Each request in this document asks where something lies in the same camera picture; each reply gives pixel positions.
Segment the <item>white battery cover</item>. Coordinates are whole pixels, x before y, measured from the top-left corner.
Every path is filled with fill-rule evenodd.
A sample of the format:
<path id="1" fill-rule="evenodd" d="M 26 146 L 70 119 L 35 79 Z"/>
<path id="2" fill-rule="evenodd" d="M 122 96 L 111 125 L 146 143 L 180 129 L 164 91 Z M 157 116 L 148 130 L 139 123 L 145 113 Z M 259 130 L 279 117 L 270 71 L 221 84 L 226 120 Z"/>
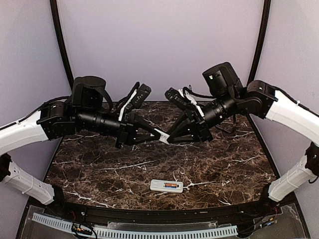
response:
<path id="1" fill-rule="evenodd" d="M 169 138 L 169 134 L 167 134 L 167 133 L 165 133 L 157 128 L 155 128 L 155 131 L 157 131 L 160 134 L 160 137 L 159 137 L 160 142 L 163 142 L 165 144 L 169 144 L 169 142 L 167 141 Z"/>

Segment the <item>white remote control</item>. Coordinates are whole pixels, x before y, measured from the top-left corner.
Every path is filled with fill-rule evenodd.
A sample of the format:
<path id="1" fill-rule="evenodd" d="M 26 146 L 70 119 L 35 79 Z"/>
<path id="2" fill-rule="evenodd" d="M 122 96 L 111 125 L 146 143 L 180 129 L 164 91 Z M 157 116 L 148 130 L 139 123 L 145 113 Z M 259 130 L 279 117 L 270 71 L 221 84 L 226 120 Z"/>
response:
<path id="1" fill-rule="evenodd" d="M 177 181 L 166 181 L 153 179 L 150 184 L 151 191 L 182 193 L 183 183 Z"/>

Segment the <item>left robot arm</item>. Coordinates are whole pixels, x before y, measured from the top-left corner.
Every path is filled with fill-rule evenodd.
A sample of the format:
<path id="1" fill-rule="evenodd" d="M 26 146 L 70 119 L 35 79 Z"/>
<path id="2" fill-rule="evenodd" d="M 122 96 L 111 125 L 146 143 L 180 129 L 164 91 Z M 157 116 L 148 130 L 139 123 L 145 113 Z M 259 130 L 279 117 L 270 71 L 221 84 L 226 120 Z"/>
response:
<path id="1" fill-rule="evenodd" d="M 61 188 L 46 184 L 22 170 L 9 155 L 17 148 L 35 142 L 51 141 L 74 135 L 81 130 L 116 139 L 117 148 L 160 139 L 160 132 L 133 113 L 150 94 L 147 85 L 136 83 L 115 110 L 106 91 L 106 81 L 96 76 L 74 80 L 72 94 L 43 103 L 33 112 L 0 129 L 0 180 L 50 205 L 59 217 L 70 213 Z"/>

